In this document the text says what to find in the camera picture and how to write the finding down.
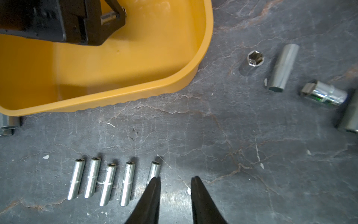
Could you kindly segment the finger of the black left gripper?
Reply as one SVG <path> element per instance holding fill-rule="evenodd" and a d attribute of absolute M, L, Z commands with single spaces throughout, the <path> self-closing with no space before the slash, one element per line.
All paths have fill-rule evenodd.
<path fill-rule="evenodd" d="M 103 14 L 100 1 L 88 1 L 88 45 L 102 45 L 125 25 L 126 13 L 118 1 L 106 1 L 112 9 Z"/>

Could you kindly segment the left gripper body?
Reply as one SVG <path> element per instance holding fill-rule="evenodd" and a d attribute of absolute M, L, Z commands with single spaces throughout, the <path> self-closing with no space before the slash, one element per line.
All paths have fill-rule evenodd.
<path fill-rule="evenodd" d="M 85 1 L 1 1 L 1 34 L 87 45 Z"/>

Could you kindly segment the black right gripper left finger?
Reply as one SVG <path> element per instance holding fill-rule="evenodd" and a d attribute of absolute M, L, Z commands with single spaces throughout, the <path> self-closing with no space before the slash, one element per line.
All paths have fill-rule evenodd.
<path fill-rule="evenodd" d="M 154 177 L 146 187 L 125 224 L 157 224 L 160 208 L 161 178 Z"/>

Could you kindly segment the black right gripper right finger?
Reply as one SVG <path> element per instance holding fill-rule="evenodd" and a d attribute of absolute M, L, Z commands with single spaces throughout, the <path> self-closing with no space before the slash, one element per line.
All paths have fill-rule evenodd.
<path fill-rule="evenodd" d="M 194 224 L 227 224 L 198 176 L 191 179 L 191 199 Z"/>

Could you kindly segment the dark socket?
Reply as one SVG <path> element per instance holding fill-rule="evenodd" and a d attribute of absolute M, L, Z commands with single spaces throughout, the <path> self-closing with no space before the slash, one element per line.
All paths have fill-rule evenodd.
<path fill-rule="evenodd" d="M 160 162 L 152 161 L 146 185 L 148 185 L 153 178 L 159 177 L 160 168 L 161 168 Z"/>

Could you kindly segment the yellow storage box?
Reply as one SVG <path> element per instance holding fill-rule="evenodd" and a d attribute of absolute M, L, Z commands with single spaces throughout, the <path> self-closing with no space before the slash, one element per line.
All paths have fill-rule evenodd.
<path fill-rule="evenodd" d="M 120 4 L 126 25 L 100 46 L 1 35 L 1 113 L 75 112 L 187 86 L 211 42 L 211 1 Z"/>

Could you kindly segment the small socket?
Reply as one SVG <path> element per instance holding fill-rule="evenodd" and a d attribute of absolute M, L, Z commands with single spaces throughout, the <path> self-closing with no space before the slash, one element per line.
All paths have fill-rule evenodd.
<path fill-rule="evenodd" d="M 247 62 L 252 67 L 259 67 L 264 63 L 264 54 L 260 51 L 253 50 L 248 54 Z"/>

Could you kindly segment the short socket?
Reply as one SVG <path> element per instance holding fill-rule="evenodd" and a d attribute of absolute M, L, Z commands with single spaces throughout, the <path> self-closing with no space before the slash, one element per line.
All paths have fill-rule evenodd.
<path fill-rule="evenodd" d="M 333 85 L 315 79 L 302 88 L 300 96 L 324 105 L 339 106 L 347 100 L 348 94 Z"/>

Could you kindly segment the silver socket with collar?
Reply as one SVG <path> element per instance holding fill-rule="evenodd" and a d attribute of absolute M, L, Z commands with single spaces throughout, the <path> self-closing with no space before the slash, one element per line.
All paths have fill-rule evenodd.
<path fill-rule="evenodd" d="M 358 90 L 354 91 L 337 128 L 341 132 L 358 133 Z"/>

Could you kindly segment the dull socket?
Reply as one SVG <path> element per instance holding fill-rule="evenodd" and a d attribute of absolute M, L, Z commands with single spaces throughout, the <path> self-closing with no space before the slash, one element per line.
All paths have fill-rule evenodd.
<path fill-rule="evenodd" d="M 104 25 L 108 22 L 111 22 L 111 21 L 117 19 L 117 13 L 114 11 L 111 11 L 109 13 L 101 15 L 100 19 L 101 19 L 101 24 Z"/>

